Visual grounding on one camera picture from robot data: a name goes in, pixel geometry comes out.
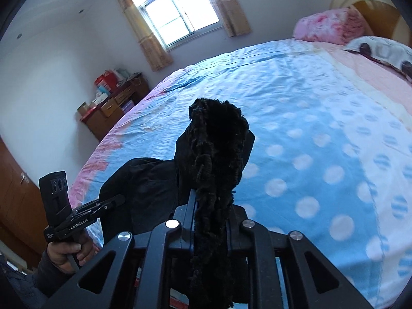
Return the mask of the person left hand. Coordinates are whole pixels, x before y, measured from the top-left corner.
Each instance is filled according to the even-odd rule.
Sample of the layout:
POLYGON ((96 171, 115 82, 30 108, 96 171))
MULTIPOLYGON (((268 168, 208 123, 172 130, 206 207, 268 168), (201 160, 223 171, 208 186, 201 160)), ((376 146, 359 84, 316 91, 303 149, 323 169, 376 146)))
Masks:
POLYGON ((48 243, 47 255, 51 262, 64 273, 73 273, 75 270, 69 262, 69 257, 75 255, 78 263, 83 267, 96 254, 94 245, 88 233, 83 232, 75 243, 48 243))

